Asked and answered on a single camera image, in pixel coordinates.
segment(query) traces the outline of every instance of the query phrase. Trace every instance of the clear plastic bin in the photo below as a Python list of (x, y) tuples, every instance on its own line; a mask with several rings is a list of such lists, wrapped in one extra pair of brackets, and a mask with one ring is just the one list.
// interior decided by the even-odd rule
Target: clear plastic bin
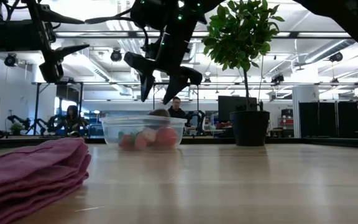
[[(134, 141), (138, 134), (152, 132), (156, 133), (157, 139), (161, 139), (159, 137), (162, 137), (164, 133), (173, 133), (173, 130), (175, 130), (176, 136), (174, 142), (171, 142), (171, 146), (178, 146), (187, 122), (187, 120), (180, 118), (151, 115), (101, 118), (100, 121), (103, 125), (104, 139), (110, 149), (122, 147), (121, 143), (124, 136), (132, 136), (133, 148), (137, 148)], [(159, 147), (159, 145), (148, 143), (147, 147)]]

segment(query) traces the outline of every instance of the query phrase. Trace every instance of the potted plant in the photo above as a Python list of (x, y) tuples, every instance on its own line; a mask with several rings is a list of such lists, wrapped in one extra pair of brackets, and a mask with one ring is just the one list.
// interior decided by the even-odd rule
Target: potted plant
[(210, 17), (209, 35), (203, 39), (204, 54), (220, 65), (222, 70), (242, 69), (246, 88), (247, 109), (230, 114), (236, 144), (239, 146), (263, 146), (269, 112), (250, 111), (247, 72), (259, 55), (270, 51), (269, 42), (279, 33), (278, 25), (284, 19), (274, 16), (278, 5), (269, 8), (267, 1), (229, 1), (227, 7), (219, 5), (218, 13)]
[(24, 127), (20, 123), (13, 123), (10, 127), (10, 130), (12, 131), (12, 134), (15, 136), (19, 136), (20, 132), (24, 130)]

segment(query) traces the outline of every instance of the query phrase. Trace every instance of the tree trunk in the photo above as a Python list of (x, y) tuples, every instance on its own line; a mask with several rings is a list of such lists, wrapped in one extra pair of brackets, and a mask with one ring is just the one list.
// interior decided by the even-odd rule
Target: tree trunk
[(248, 76), (247, 76), (247, 71), (244, 71), (244, 85), (246, 86), (246, 97), (247, 97), (247, 111), (250, 111), (250, 108), (249, 108), (249, 89), (248, 89)]

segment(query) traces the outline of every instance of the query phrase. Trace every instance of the pink towel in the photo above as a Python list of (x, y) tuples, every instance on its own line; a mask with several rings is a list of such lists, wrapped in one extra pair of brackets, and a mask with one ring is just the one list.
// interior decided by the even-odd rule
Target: pink towel
[(80, 188), (90, 161), (83, 139), (48, 141), (0, 156), (0, 223), (29, 215)]

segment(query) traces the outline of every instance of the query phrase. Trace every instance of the table surface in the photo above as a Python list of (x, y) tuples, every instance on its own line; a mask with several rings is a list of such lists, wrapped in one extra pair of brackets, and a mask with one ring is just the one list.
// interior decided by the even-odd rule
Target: table surface
[(17, 223), (358, 223), (358, 149), (89, 149), (84, 186)]

